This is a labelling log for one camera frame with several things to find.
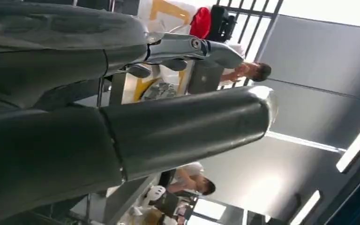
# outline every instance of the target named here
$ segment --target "metal bar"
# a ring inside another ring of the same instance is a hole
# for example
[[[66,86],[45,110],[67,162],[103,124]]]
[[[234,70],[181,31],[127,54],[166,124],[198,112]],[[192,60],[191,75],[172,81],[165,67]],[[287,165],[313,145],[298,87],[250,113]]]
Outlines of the metal bar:
[[[103,91],[104,91],[104,77],[100,77],[98,80],[98,90],[97,90],[97,103],[96,107],[101,107],[101,101],[103,99]]]
[[[108,3],[108,11],[113,12],[115,7],[115,0],[110,0]]]
[[[36,217],[39,217],[39,218],[43,219],[44,221],[49,222],[49,224],[51,224],[51,225],[65,225],[64,223],[62,223],[60,221],[57,221],[57,220],[55,220],[53,218],[49,218],[49,217],[47,217],[45,215],[35,213],[35,212],[32,212],[32,211],[30,211],[29,213],[36,216]]]
[[[255,5],[256,5],[256,0],[253,0],[252,5],[250,6],[250,11],[253,10],[253,8],[255,7]],[[250,13],[250,12],[247,13],[247,18],[246,18],[245,24],[243,25],[240,38],[238,39],[238,44],[240,44],[241,41],[242,41],[243,35],[245,34],[246,26],[248,25],[249,20],[250,20],[250,16],[251,16],[251,13]]]
[[[263,17],[269,17],[269,18],[274,16],[274,13],[253,10],[253,8],[255,7],[255,4],[256,4],[256,0],[253,0],[252,6],[250,9],[235,8],[235,7],[228,7],[228,6],[221,6],[221,7],[225,8],[229,12],[234,12],[234,13],[239,12],[240,14],[256,15],[256,16],[263,16]]]
[[[111,81],[111,93],[109,105],[121,105],[123,91],[125,89],[126,74],[114,74]]]
[[[240,9],[242,9],[243,2],[244,0],[241,0],[240,5],[238,6],[237,14],[235,16],[235,22],[238,20],[238,17],[240,16]]]
[[[266,0],[266,2],[264,3],[263,9],[262,9],[263,12],[266,10],[269,1],[270,0]],[[248,55],[250,48],[252,47],[253,41],[255,40],[255,36],[256,36],[257,30],[259,29],[262,18],[263,18],[262,16],[259,16],[259,19],[257,20],[256,27],[253,30],[252,37],[250,37],[249,44],[247,45],[247,49],[245,51],[245,58]]]
[[[85,225],[89,225],[90,223],[90,199],[91,194],[88,194],[88,196],[86,197]]]
[[[275,22],[277,21],[277,16],[278,16],[279,10],[281,9],[283,2],[284,2],[284,0],[278,0],[277,6],[275,7],[275,10],[273,12],[273,16],[272,16],[270,23],[267,27],[267,30],[263,36],[262,42],[259,46],[259,49],[257,50],[255,61],[259,61],[262,57],[263,48],[266,45],[268,38],[270,37],[272,28],[274,27]],[[243,86],[247,86],[248,82],[249,82],[249,79],[246,79],[245,82],[243,83]]]

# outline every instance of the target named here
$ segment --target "fluorescent light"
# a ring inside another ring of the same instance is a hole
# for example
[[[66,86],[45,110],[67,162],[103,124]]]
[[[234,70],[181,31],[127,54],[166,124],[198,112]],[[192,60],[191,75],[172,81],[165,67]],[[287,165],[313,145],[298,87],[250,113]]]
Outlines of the fluorescent light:
[[[317,142],[312,142],[312,141],[309,141],[309,140],[306,140],[306,139],[301,139],[301,138],[297,138],[297,137],[293,137],[293,136],[289,136],[289,135],[284,135],[284,134],[280,134],[280,133],[276,133],[276,132],[272,132],[272,131],[267,131],[266,136],[271,137],[271,138],[275,138],[275,139],[279,139],[279,140],[282,140],[282,141],[292,142],[292,143],[295,143],[295,144],[301,144],[301,145],[304,145],[304,146],[325,150],[325,151],[332,151],[332,152],[337,152],[337,153],[346,152],[346,150],[344,150],[344,149],[336,148],[336,147],[333,147],[333,146],[330,146],[330,145],[321,144],[321,143],[317,143]]]
[[[336,167],[337,169],[342,173],[349,164],[353,161],[355,156],[360,151],[360,133],[355,138],[355,140],[352,142],[348,150],[344,153],[344,155],[340,158],[340,160],[337,162]]]
[[[200,198],[196,202],[194,212],[219,220],[223,215],[225,208],[226,207],[221,204]]]
[[[270,220],[271,220],[271,217],[266,215],[266,217],[265,217],[266,223],[268,223]]]
[[[242,225],[248,225],[248,210],[243,210]]]
[[[314,194],[310,197],[307,203],[301,208],[301,210],[297,213],[294,219],[291,221],[290,225],[299,225],[303,222],[304,218],[310,213],[310,211],[317,204],[318,200],[321,198],[321,194],[318,190],[314,192]]]

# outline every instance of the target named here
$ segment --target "man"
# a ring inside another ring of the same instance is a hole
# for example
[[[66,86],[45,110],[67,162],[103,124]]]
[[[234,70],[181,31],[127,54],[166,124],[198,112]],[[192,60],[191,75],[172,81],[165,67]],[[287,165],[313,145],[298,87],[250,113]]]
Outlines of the man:
[[[215,184],[203,174],[203,167],[200,163],[190,163],[176,169],[174,178],[167,190],[176,193],[182,190],[194,190],[202,195],[210,195],[216,190]]]
[[[240,66],[234,69],[233,72],[224,72],[221,76],[221,82],[232,81],[237,82],[239,78],[246,77],[254,82],[261,82],[267,79],[271,74],[271,67],[261,62],[243,62]]]

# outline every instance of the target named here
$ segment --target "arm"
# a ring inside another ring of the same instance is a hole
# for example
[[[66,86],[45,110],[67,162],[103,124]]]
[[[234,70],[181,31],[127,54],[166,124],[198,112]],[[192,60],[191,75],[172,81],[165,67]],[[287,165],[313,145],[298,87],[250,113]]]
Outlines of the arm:
[[[185,189],[184,185],[182,185],[180,183],[174,183],[174,184],[169,185],[166,190],[170,193],[176,193],[176,192],[182,191],[184,189]]]
[[[220,82],[223,82],[223,81],[237,82],[239,77],[240,77],[239,72],[234,71],[229,74],[221,75]]]

